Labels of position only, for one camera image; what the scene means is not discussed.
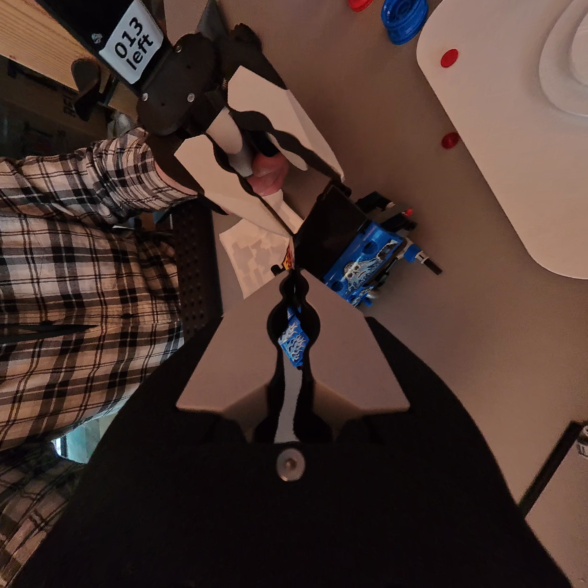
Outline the grey desk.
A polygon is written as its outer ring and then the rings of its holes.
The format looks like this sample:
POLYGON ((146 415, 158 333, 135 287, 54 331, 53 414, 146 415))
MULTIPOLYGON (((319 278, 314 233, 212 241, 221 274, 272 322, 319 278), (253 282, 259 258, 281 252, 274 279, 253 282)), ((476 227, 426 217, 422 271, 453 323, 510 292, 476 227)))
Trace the grey desk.
POLYGON ((354 197, 415 209, 415 241, 443 269, 401 262, 371 315, 444 379, 519 502, 571 421, 587 420, 587 281, 539 266, 417 64, 393 46, 382 1, 222 1, 333 148, 354 197))

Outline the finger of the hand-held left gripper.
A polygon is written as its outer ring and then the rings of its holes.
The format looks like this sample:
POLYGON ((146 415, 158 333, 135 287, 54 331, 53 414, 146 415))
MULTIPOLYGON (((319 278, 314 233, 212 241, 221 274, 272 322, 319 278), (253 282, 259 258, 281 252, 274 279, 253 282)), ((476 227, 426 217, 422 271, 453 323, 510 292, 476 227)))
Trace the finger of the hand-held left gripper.
POLYGON ((175 151, 175 158, 201 187, 204 197, 266 231, 293 236, 296 213, 284 202, 283 191, 268 196, 249 193, 247 181, 218 163, 214 146, 208 136, 200 135, 183 141, 175 151))
POLYGON ((345 176, 334 151, 293 93, 240 65, 228 81, 228 107, 240 129, 259 132, 300 169, 345 176))

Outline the person's plaid shirt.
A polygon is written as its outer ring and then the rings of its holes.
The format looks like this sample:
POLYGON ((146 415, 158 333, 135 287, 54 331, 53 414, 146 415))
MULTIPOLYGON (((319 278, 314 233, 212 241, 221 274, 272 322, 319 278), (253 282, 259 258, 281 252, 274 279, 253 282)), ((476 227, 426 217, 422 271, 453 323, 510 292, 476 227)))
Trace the person's plaid shirt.
POLYGON ((1 587, 84 465, 53 440, 116 413, 183 343, 170 232, 1 217, 1 587))

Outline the person's left hand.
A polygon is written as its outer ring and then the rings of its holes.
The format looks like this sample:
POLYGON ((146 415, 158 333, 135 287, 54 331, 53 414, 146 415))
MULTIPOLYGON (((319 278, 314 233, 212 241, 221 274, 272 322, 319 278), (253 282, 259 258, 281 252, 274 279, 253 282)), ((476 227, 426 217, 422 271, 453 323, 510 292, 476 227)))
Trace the person's left hand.
POLYGON ((289 162, 281 152, 273 156, 257 153, 251 164, 252 174, 246 178, 255 194, 267 197, 282 189, 289 172, 289 162))

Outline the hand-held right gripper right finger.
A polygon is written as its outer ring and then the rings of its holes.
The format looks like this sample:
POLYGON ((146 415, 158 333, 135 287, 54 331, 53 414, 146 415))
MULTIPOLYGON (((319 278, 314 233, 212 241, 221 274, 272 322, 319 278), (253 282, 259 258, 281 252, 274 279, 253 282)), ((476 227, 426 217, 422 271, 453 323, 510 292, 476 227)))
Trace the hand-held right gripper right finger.
POLYGON ((296 275, 308 337, 296 404, 296 437, 331 442, 350 420, 405 412, 410 403, 366 317, 307 271, 296 275))

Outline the blue black brick truck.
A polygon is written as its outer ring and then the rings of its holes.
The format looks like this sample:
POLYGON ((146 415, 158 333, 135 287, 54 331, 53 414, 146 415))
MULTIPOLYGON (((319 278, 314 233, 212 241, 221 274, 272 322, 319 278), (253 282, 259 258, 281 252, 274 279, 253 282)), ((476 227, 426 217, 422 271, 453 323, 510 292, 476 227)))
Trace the blue black brick truck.
POLYGON ((293 237, 292 262, 357 307, 371 305, 401 260, 435 275, 443 270, 410 237, 413 209, 374 191, 353 201, 351 189, 330 181, 293 237))

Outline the person's left forearm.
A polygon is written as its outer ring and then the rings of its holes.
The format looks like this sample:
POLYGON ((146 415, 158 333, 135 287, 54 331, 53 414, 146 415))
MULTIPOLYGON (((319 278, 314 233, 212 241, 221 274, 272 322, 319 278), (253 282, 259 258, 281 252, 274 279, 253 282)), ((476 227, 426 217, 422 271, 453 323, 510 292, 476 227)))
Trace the person's left forearm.
POLYGON ((135 128, 72 153, 1 158, 1 216, 107 227, 195 199, 165 177, 146 137, 135 128))

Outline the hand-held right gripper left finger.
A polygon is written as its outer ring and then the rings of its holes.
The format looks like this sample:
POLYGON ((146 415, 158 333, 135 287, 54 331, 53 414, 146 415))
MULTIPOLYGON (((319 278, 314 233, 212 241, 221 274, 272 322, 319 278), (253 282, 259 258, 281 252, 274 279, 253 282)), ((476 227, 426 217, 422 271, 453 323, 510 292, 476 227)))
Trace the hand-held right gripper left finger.
POLYGON ((288 325, 284 271, 227 311, 177 401, 190 413, 236 422, 255 442, 274 442, 285 396, 277 338, 288 325))

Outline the white book stand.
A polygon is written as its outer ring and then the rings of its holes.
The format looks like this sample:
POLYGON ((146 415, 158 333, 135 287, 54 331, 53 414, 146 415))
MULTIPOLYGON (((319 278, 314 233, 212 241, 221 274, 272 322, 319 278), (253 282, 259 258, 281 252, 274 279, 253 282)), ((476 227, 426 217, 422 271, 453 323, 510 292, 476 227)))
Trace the white book stand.
POLYGON ((587 1, 442 1, 416 56, 528 254, 586 280, 587 1))

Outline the dark perforated panel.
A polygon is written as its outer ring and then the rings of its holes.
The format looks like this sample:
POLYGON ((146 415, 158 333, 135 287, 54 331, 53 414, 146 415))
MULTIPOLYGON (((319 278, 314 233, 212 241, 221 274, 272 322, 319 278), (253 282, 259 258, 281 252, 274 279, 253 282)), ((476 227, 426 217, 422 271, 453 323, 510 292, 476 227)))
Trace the dark perforated panel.
POLYGON ((174 207, 171 221, 187 342, 223 315, 212 211, 194 199, 174 207))

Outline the white sticker sheet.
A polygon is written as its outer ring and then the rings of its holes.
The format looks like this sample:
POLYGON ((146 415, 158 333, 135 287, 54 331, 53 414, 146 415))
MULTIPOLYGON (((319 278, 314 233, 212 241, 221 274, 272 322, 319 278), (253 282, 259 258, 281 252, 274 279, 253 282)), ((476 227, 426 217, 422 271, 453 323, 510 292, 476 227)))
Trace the white sticker sheet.
POLYGON ((293 235, 279 234, 241 219, 219 234, 243 298, 259 290, 273 278, 273 266, 282 268, 286 258, 293 261, 293 235))

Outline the blue wheel hub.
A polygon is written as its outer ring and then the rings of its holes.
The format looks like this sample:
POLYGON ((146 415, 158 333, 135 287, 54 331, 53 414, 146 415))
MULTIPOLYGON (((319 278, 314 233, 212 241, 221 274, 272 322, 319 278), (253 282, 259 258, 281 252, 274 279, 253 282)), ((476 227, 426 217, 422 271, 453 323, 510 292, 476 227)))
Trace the blue wheel hub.
POLYGON ((389 40, 400 46, 419 33, 428 12, 427 1, 384 1, 380 18, 389 40))

